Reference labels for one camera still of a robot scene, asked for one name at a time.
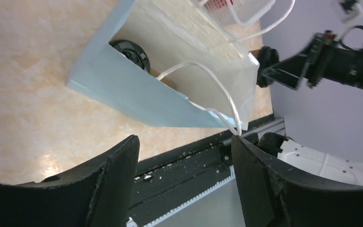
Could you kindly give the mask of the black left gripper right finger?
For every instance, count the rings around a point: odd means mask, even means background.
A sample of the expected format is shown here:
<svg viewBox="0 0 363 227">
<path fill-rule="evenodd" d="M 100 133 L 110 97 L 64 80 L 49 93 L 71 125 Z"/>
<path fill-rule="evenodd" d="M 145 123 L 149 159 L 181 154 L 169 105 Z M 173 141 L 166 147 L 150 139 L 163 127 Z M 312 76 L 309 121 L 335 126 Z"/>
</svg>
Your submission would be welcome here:
<svg viewBox="0 0 363 227">
<path fill-rule="evenodd" d="M 247 227 L 363 227 L 363 186 L 313 175 L 233 136 Z"/>
</svg>

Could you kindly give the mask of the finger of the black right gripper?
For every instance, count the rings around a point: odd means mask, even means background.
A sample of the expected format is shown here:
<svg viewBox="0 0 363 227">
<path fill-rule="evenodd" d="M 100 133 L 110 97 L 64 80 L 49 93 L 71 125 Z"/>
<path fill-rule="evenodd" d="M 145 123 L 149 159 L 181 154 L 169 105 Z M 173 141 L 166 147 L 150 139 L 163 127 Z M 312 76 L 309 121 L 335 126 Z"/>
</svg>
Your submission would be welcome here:
<svg viewBox="0 0 363 227">
<path fill-rule="evenodd" d="M 277 82 L 297 90 L 309 69 L 315 65 L 324 47 L 324 34 L 316 33 L 309 44 L 298 54 L 260 71 L 258 78 Z"/>
</svg>

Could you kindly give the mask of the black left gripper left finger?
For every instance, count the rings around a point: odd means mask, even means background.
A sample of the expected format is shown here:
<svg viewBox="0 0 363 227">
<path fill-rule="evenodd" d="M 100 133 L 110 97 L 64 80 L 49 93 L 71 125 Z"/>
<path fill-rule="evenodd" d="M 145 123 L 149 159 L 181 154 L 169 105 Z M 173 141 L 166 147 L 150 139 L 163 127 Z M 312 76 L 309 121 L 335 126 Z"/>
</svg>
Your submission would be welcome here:
<svg viewBox="0 0 363 227">
<path fill-rule="evenodd" d="M 0 227 L 126 226 L 139 146 L 131 135 L 39 183 L 0 183 Z"/>
</svg>

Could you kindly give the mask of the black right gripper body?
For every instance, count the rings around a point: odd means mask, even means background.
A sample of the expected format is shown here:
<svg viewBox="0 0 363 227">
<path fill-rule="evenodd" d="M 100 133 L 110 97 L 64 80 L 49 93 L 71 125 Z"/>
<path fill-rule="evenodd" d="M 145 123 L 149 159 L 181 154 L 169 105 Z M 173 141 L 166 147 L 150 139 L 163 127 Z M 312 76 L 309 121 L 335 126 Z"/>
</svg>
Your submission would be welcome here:
<svg viewBox="0 0 363 227">
<path fill-rule="evenodd" d="M 338 45 L 342 42 L 334 40 L 334 33 L 326 31 L 323 35 L 326 43 L 306 74 L 307 86 L 313 88 L 327 79 L 363 90 L 363 48 L 340 48 Z"/>
</svg>

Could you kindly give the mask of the light blue paper bag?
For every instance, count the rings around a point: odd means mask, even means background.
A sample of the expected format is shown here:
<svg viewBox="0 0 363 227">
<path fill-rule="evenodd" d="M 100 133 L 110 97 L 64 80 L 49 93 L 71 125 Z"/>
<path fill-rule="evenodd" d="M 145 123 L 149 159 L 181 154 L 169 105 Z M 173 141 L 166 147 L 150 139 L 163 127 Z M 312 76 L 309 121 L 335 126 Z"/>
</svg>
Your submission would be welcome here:
<svg viewBox="0 0 363 227">
<path fill-rule="evenodd" d="M 72 68 L 67 86 L 155 127 L 246 130 L 259 62 L 237 34 L 198 0 L 120 0 Z M 109 45 L 129 40 L 147 53 L 155 78 Z M 168 77 L 173 90 L 160 80 Z"/>
</svg>

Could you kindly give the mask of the black coffee cup lid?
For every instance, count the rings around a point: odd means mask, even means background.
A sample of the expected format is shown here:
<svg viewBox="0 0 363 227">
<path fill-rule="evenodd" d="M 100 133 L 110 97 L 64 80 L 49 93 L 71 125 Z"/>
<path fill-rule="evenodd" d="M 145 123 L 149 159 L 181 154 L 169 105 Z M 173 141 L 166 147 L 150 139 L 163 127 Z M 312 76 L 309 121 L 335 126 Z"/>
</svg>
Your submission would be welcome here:
<svg viewBox="0 0 363 227">
<path fill-rule="evenodd" d="M 109 45 L 123 54 L 131 62 L 139 66 L 142 70 L 150 73 L 151 67 L 149 57 L 138 44 L 129 40 L 121 39 L 110 41 Z"/>
</svg>

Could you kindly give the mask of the brown cardboard cup carrier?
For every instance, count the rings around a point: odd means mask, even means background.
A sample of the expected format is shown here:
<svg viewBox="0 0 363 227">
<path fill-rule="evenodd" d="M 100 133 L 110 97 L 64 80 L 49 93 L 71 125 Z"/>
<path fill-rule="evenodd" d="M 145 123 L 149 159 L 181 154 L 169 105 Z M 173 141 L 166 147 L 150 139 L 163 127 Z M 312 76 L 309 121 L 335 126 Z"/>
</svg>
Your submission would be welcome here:
<svg viewBox="0 0 363 227">
<path fill-rule="evenodd" d="M 157 78 L 160 75 L 160 73 L 151 69 L 150 75 Z M 168 77 L 165 77 L 165 78 L 161 79 L 160 81 L 163 84 L 167 85 L 168 87 L 172 88 L 173 90 L 177 90 L 175 83 L 173 81 L 171 81 L 170 79 L 168 79 Z"/>
</svg>

